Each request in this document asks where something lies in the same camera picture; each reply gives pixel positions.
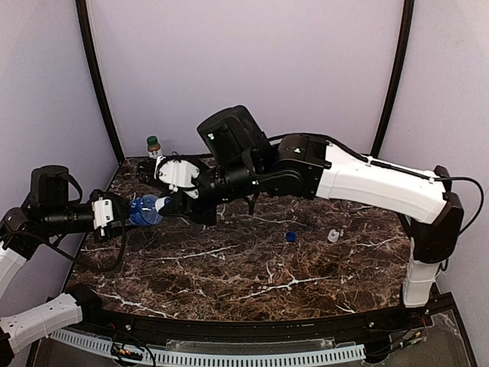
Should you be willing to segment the small blue label water bottle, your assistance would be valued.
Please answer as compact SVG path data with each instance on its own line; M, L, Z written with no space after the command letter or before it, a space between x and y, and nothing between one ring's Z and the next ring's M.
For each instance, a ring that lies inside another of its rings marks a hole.
M128 204L128 223L133 226L155 226L159 224L163 220L163 217L154 207L157 198L160 197L145 194L133 199Z

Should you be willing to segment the Starbucks bottle green cap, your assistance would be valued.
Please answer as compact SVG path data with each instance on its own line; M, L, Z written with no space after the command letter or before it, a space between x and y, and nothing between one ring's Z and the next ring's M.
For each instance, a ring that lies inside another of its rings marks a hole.
M147 142L147 152L150 158L156 159L162 155L161 146L157 139L157 136L150 136L146 140Z

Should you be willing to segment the blue Pepsi bottle cap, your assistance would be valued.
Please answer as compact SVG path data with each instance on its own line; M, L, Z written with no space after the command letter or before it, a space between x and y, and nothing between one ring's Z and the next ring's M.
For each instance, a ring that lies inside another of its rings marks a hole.
M297 234L295 232L289 231L285 235L287 242L295 242L297 240Z

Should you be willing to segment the white Pocari bottle cap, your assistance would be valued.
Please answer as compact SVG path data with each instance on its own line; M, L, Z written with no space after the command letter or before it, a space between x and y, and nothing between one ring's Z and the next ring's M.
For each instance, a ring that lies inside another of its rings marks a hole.
M157 198L154 203L155 210L160 212L166 205L171 202L171 200L172 199L169 196Z

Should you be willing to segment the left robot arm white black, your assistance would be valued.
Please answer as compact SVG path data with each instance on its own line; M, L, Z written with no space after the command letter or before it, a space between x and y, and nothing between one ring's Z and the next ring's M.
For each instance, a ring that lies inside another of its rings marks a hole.
M92 232L98 240L121 236L126 246L127 200L94 190L87 203L69 197L69 188L83 190L67 167L47 165L31 173L31 188L21 206L1 220L1 290L6 291L19 270L41 245L82 266L60 250L66 235ZM78 284L45 304L1 318L1 364L7 366L26 346L65 326L99 318L102 300L89 287Z

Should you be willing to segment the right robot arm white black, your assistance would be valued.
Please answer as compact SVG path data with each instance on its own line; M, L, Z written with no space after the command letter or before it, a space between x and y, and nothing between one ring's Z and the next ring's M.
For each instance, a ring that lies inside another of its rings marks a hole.
M347 200L406 217L410 259L402 302L427 304L441 263L455 250L465 211L453 177L438 166L419 171L359 154L326 135L284 135L276 144L244 106L215 113L197 131L216 165L197 167L182 158L160 163L155 177L189 196L188 206L206 211L259 193L313 200Z

